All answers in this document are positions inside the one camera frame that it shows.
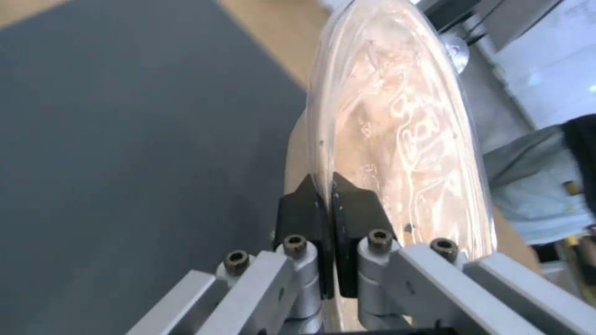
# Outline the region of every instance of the plastic wrap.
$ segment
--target plastic wrap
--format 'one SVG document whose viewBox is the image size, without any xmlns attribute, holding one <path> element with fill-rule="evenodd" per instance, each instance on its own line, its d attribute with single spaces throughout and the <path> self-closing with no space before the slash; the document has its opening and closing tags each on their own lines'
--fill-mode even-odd
<svg viewBox="0 0 596 335">
<path fill-rule="evenodd" d="M 436 31 L 406 0 L 355 0 L 327 23 L 306 107 L 311 173 L 375 191 L 403 245 L 496 248 L 476 137 Z"/>
</svg>

